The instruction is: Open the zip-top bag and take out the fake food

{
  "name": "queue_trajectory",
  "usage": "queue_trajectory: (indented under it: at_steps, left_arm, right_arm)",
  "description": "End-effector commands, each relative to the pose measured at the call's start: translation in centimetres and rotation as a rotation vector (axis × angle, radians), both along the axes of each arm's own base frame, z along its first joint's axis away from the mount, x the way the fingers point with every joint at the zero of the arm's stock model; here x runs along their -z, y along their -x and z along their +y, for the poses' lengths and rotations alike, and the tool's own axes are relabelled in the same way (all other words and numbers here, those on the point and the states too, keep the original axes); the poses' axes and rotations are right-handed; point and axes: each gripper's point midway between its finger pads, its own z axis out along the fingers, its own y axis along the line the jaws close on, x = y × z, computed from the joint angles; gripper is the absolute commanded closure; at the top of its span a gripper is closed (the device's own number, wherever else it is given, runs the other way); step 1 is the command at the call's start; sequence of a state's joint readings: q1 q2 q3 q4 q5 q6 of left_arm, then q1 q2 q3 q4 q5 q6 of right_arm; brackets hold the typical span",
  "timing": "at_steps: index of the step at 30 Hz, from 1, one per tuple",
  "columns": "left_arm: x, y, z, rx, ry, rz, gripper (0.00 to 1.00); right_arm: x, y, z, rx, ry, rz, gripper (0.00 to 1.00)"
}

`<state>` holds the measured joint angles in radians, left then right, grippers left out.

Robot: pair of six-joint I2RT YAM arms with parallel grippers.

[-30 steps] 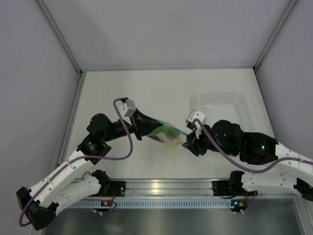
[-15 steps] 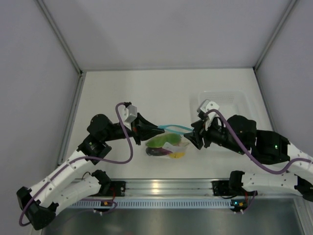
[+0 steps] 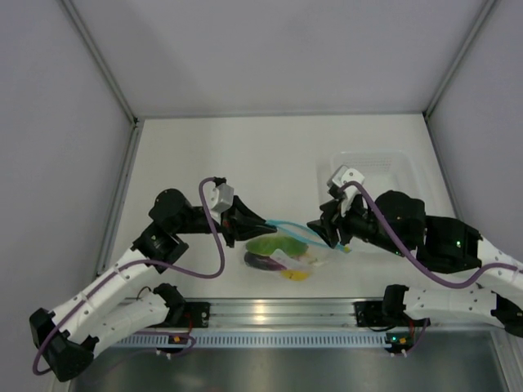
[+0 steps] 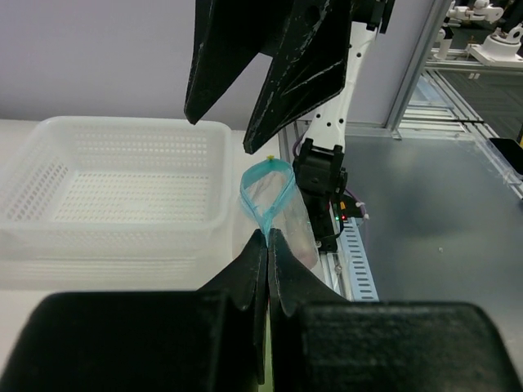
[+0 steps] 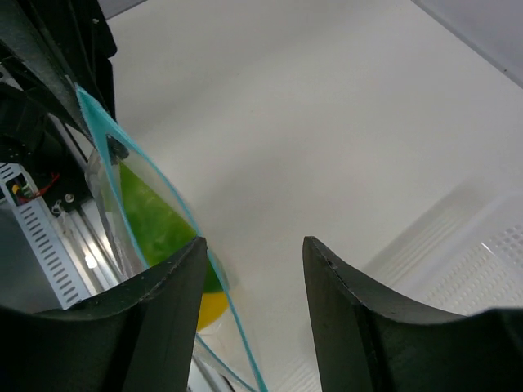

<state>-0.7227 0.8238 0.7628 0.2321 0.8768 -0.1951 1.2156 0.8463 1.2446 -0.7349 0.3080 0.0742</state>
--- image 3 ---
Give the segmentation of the clear zip top bag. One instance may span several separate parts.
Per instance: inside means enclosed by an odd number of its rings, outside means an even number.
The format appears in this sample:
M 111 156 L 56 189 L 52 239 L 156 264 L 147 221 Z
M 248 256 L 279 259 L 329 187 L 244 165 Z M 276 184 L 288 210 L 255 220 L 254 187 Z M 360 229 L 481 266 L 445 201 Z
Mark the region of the clear zip top bag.
M 312 229 L 288 220 L 269 220 L 274 233 L 248 240 L 241 261 L 247 267 L 288 281 L 307 280 L 320 266 L 347 255 L 351 248 L 329 247 Z

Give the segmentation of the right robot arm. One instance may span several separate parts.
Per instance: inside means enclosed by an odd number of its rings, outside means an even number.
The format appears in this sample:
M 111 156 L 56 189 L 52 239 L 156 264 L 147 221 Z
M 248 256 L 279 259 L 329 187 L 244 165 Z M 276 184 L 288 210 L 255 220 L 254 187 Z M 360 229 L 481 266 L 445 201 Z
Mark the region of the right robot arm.
M 436 320 L 488 323 L 522 335 L 522 263 L 498 250 L 481 233 L 451 217 L 430 216 L 424 201 L 389 190 L 372 199 L 338 191 L 307 226 L 329 247 L 357 238 L 407 259 L 437 289 L 391 284 L 381 318 L 394 327 Z

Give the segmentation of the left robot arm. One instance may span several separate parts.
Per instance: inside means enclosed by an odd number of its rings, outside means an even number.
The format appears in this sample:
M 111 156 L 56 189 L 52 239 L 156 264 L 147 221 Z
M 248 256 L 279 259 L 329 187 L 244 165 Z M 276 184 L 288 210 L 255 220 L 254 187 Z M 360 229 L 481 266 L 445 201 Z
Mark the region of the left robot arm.
M 70 300 L 52 310 L 39 308 L 29 317 L 37 354 L 33 372 L 45 361 L 60 382 L 83 373 L 112 344 L 150 326 L 176 326 L 185 315 L 185 298 L 176 287 L 161 283 L 143 299 L 119 304 L 167 270 L 214 279 L 225 269 L 225 247 L 276 232 L 251 211 L 223 178 L 211 177 L 212 200 L 193 206 L 178 189 L 159 193 L 149 211 L 150 224 L 120 259 Z M 210 234 L 217 245 L 217 272 L 197 273 L 177 265 L 189 246 L 183 234 Z

